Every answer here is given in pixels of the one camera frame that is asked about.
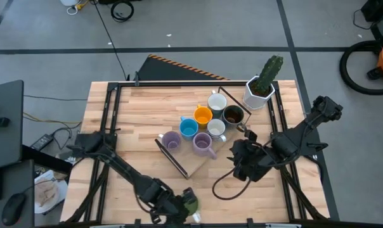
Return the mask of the yellow mug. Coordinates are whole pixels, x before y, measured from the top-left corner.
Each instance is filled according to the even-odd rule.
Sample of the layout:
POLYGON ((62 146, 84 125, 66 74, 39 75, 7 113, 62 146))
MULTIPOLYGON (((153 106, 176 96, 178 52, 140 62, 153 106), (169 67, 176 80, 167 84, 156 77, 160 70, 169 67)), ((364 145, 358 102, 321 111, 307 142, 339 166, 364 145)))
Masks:
POLYGON ((198 123, 199 129, 206 129, 207 124, 213 118, 213 114, 208 107, 198 104, 193 113, 193 118, 198 123))

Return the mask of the white plate with napkins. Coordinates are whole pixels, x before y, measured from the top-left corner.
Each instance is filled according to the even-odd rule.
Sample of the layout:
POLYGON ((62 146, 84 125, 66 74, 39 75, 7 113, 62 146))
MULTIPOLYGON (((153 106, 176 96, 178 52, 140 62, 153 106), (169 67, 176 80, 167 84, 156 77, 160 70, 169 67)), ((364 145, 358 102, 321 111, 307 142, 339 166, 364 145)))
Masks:
POLYGON ((61 203, 67 194, 67 175, 48 170, 34 179, 34 213, 44 214, 61 203))

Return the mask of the smooth purple mug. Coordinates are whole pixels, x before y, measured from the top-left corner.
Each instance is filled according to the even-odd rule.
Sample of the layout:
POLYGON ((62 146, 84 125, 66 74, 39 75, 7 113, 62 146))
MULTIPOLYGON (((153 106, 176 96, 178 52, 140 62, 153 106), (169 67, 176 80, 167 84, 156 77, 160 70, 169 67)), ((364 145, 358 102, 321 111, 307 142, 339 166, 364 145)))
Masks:
POLYGON ((198 133, 193 138, 193 152, 198 156, 207 156, 213 160, 217 158, 212 148, 212 138, 205 132, 198 133))

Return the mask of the white hexagonal planter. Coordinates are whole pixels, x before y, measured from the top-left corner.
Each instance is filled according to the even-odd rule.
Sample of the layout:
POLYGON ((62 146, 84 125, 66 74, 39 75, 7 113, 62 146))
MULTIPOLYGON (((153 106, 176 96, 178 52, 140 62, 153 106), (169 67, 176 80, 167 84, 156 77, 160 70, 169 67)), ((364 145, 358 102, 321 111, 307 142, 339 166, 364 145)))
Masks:
POLYGON ((251 82, 255 81, 258 78, 258 76, 253 76, 246 84, 245 84, 245 93, 243 95, 243 102, 246 105, 246 107, 250 108, 251 110, 257 110, 260 108, 263 108, 266 103, 271 99, 272 95, 275 93, 275 88, 273 84, 270 85, 269 89, 270 92, 267 96, 256 96, 251 91, 249 85, 251 82))

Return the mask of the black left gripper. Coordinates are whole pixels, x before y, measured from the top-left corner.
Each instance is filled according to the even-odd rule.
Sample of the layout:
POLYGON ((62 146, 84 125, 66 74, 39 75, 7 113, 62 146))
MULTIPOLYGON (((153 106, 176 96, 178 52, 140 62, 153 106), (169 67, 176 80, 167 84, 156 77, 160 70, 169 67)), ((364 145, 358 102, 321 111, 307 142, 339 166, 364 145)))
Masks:
POLYGON ((182 213, 181 200, 179 197, 192 197, 193 189, 186 189, 174 194, 170 187, 150 186, 143 193, 143 202, 152 204, 152 209, 149 211, 153 224, 158 224, 162 220, 160 216, 166 216, 169 223, 185 222, 190 216, 188 212, 182 213))

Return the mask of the black equipment cases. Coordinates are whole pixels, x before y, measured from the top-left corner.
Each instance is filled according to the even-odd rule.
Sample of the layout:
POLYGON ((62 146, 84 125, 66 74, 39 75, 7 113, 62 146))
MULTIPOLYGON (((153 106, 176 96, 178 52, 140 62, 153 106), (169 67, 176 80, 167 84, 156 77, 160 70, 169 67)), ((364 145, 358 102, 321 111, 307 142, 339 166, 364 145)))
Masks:
POLYGON ((367 0, 361 12, 367 22, 372 22, 370 30, 377 41, 383 41, 383 0, 367 0))

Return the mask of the dark green mug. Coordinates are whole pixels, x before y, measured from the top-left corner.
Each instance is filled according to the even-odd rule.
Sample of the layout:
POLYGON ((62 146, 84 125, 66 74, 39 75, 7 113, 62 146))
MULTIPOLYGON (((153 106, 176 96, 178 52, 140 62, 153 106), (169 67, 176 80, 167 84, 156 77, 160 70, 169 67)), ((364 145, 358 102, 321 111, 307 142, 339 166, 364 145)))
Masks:
POLYGON ((236 129, 240 132, 246 131, 246 126, 243 123, 244 112, 237 105, 227 106, 221 115, 221 119, 225 124, 226 129, 236 129))

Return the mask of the black power adapter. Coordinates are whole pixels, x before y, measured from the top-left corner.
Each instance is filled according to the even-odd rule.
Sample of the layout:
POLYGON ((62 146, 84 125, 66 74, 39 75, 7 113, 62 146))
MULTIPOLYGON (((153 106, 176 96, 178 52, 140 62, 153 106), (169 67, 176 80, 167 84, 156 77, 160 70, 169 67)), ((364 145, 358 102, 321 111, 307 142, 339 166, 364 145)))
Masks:
POLYGON ((36 142, 34 142, 30 147, 32 149, 35 149, 37 151, 41 151, 44 149, 49 143, 51 143, 54 140, 52 135, 44 134, 42 137, 40 137, 36 142))

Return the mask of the green cactus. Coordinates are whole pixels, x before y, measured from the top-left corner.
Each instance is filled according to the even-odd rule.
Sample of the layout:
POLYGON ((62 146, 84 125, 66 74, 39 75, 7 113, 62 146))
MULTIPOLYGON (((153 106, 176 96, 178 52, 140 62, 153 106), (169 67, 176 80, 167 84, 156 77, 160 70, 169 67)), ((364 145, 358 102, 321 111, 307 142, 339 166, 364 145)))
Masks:
POLYGON ((266 97, 270 93, 272 81, 278 75, 283 65, 283 57, 273 55, 264 65, 259 78, 251 83, 252 93, 256 96, 266 97))

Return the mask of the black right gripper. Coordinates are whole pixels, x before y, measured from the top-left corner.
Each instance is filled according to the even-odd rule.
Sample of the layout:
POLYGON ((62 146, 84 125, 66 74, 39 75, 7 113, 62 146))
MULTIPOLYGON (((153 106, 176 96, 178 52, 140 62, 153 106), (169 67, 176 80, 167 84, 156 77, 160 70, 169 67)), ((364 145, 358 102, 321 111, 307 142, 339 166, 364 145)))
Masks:
POLYGON ((251 130, 246 130, 244 137, 245 139, 238 139, 234 142, 234 146, 231 148, 234 157, 228 157, 228 159, 235 166, 235 178, 240 181, 249 179, 250 181, 257 182, 271 168, 259 164, 266 154, 261 149, 262 145, 256 142, 257 134, 251 130))

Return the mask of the lilac ribbed mug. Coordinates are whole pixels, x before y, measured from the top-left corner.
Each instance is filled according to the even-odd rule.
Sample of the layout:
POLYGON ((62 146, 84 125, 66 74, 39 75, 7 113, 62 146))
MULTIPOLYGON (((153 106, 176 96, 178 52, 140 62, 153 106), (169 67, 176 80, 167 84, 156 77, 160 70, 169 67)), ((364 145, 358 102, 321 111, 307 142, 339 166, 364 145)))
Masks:
POLYGON ((174 151, 179 148, 181 144, 181 137, 175 131, 169 131, 165 134, 159 134, 159 138, 162 145, 165 146, 169 151, 174 151))

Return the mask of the dark grey desk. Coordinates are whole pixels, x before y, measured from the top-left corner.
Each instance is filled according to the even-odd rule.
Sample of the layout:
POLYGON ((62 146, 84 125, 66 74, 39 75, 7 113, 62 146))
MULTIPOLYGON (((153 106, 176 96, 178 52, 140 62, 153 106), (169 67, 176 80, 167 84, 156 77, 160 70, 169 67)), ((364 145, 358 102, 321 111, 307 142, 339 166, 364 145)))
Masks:
POLYGON ((0 228, 33 228, 34 227, 34 163, 25 160, 0 169, 1 199, 0 199, 0 228), (21 213, 15 224, 3 224, 3 210, 9 205, 8 201, 14 194, 25 195, 21 204, 21 213))
POLYGON ((6 127, 0 127, 0 168, 22 157, 23 87, 22 80, 0 84, 0 118, 9 120, 6 127))

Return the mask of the white mug back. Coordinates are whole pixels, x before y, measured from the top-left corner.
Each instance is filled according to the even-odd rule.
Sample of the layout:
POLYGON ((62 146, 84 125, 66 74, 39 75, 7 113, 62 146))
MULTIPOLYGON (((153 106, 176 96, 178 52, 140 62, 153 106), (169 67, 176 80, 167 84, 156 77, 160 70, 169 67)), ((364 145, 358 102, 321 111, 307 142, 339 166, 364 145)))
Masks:
POLYGON ((227 104, 227 98, 216 91, 212 91, 207 99, 207 107, 212 112, 213 118, 220 118, 227 104))

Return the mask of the blue mug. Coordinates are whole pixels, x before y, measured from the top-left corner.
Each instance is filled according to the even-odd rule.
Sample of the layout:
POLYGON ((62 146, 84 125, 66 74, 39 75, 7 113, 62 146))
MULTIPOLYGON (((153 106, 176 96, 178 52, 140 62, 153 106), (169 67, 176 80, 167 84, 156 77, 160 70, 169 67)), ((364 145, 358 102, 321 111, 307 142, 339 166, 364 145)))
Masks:
POLYGON ((192 141, 198 132, 198 123, 192 118, 181 117, 179 131, 184 140, 192 141))

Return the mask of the white patterned mug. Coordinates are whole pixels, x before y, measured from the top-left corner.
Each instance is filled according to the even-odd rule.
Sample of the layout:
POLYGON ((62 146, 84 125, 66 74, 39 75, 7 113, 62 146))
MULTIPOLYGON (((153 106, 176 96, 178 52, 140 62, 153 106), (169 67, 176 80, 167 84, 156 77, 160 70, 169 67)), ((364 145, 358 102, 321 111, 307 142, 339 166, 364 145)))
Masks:
POLYGON ((214 141, 226 142, 225 130, 226 126, 220 119, 212 119, 207 124, 207 133, 214 141))

